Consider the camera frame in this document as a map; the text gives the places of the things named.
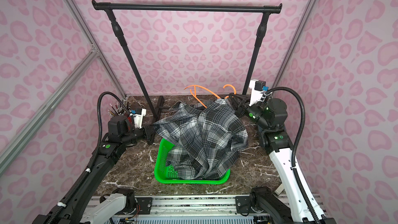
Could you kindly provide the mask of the black white plaid shirt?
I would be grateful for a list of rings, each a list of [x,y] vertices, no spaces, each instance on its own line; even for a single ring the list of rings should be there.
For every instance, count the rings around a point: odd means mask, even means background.
[[[203,105],[180,102],[174,115],[153,126],[174,145],[166,164],[184,180],[219,180],[248,146],[247,130],[225,99]]]

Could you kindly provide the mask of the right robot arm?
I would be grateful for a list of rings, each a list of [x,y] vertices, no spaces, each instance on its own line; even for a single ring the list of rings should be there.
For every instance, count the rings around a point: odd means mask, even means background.
[[[286,131],[288,117],[286,103],[272,94],[277,91],[293,95],[300,109],[300,125],[292,141]],[[300,95],[288,87],[276,87],[260,93],[260,99],[250,104],[250,98],[242,94],[229,94],[229,101],[237,117],[247,116],[258,127],[259,143],[275,166],[285,188],[288,205],[281,202],[268,187],[253,188],[248,206],[238,207],[242,215],[262,211],[273,224],[334,224],[327,217],[304,178],[296,153],[305,127],[305,106]]]

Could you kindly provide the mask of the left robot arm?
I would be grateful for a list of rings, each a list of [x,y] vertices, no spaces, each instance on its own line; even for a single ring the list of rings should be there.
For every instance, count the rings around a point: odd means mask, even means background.
[[[129,146],[135,146],[140,140],[150,145],[154,141],[155,130],[152,124],[142,128],[135,127],[134,117],[118,115],[108,122],[108,132],[103,134],[101,103],[104,96],[114,97],[112,92],[99,95],[97,101],[98,141],[86,169],[78,177],[66,195],[47,215],[38,215],[35,224],[78,224],[80,223],[91,197],[107,173],[117,164]]]

